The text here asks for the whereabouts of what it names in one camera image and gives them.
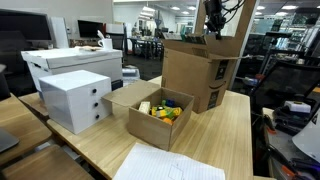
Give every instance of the white box lid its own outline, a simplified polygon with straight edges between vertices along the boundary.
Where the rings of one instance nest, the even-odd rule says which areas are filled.
[[[97,61],[122,58],[119,50],[83,51],[77,48],[52,49],[39,51],[22,51],[25,61],[38,64],[43,68],[55,69],[78,64],[87,64]]]
[[[79,88],[103,80],[109,80],[111,86],[111,80],[109,77],[85,70],[47,76],[39,79],[39,81],[45,82],[46,84],[50,84],[64,91]]]

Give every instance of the gray floor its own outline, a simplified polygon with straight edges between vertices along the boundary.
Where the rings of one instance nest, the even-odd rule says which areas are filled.
[[[136,66],[140,71],[142,80],[150,80],[162,75],[162,62],[160,59],[146,59],[144,57],[128,55],[124,61],[125,65]]]

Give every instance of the open cardboard box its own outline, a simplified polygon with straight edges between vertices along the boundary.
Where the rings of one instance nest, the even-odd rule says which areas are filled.
[[[205,44],[163,40],[162,87],[195,97],[193,111],[201,113],[222,103],[238,57],[213,54]]]
[[[108,93],[103,99],[129,108],[127,128],[132,135],[167,151],[189,121],[194,102],[190,95],[142,80]],[[183,109],[172,126],[138,110],[142,101],[150,101],[152,107],[161,104],[163,99],[174,100],[175,106]]]

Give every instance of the white paper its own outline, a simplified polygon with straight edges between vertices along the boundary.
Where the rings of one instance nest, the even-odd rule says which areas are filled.
[[[222,169],[186,156],[135,144],[114,179],[224,180],[225,174]]]

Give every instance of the white drawer unit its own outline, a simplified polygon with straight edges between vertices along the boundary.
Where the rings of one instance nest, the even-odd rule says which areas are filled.
[[[66,48],[22,51],[21,55],[27,62],[34,84],[40,92],[39,78],[77,70],[108,76],[111,82],[122,81],[122,52],[119,50],[88,52]]]
[[[52,120],[78,134],[112,113],[101,97],[111,92],[111,79],[80,70],[39,79]]]

